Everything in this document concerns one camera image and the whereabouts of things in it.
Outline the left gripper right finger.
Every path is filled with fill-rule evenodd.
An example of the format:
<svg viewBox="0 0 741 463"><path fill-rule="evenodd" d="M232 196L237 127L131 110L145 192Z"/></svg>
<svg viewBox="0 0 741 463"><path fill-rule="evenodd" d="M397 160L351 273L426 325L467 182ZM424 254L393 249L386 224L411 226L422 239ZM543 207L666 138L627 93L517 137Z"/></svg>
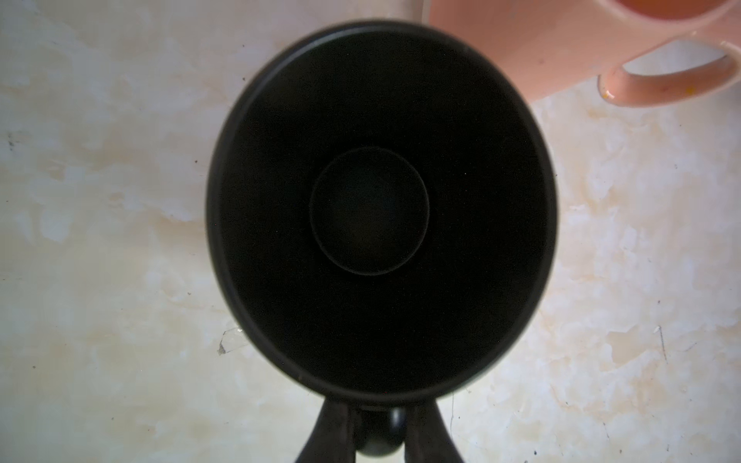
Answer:
<svg viewBox="0 0 741 463"><path fill-rule="evenodd" d="M435 400L406 409L405 463L463 463Z"/></svg>

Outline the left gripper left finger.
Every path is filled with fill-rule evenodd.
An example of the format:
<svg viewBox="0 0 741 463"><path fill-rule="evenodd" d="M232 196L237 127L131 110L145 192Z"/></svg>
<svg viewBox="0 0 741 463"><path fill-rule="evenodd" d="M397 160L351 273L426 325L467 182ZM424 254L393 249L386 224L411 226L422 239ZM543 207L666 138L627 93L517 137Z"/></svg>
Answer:
<svg viewBox="0 0 741 463"><path fill-rule="evenodd" d="M312 433L296 463L354 463L358 410L346 402L326 399Z"/></svg>

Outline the black mug white inside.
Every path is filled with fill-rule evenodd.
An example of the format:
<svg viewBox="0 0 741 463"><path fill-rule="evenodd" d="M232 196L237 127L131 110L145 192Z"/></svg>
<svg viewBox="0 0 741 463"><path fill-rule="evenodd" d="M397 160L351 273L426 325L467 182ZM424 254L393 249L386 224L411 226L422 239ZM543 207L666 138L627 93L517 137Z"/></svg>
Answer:
<svg viewBox="0 0 741 463"><path fill-rule="evenodd" d="M528 105L478 51L397 20L326 28L245 88L206 189L218 285L266 359L358 410L357 455L516 344L558 205Z"/></svg>

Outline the peach orange mug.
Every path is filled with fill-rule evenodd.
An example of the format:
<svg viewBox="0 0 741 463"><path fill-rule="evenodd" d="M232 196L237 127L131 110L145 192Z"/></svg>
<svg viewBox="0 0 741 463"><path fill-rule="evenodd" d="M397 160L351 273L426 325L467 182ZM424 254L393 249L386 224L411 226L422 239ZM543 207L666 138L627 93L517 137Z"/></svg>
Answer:
<svg viewBox="0 0 741 463"><path fill-rule="evenodd" d="M737 1L426 1L422 19L484 54L529 101L594 77L605 101L648 108L740 80ZM676 40L697 41L722 55L662 75L625 69Z"/></svg>

